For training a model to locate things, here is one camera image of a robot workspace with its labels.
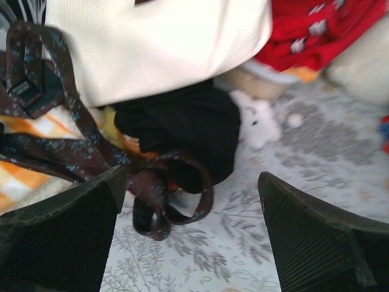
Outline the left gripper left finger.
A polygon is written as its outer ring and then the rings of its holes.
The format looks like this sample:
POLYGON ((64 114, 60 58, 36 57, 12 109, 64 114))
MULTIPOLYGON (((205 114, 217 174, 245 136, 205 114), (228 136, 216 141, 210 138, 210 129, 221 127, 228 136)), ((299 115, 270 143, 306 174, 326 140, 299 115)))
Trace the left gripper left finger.
POLYGON ((1 215, 1 291, 99 291, 125 179, 114 167, 1 215))

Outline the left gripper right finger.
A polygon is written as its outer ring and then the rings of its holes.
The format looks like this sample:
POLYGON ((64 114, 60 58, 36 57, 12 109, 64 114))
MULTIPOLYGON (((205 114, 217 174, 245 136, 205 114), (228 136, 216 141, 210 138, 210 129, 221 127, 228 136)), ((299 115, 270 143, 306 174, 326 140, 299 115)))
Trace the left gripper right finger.
POLYGON ((258 178, 282 291, 388 291, 388 224, 258 178))

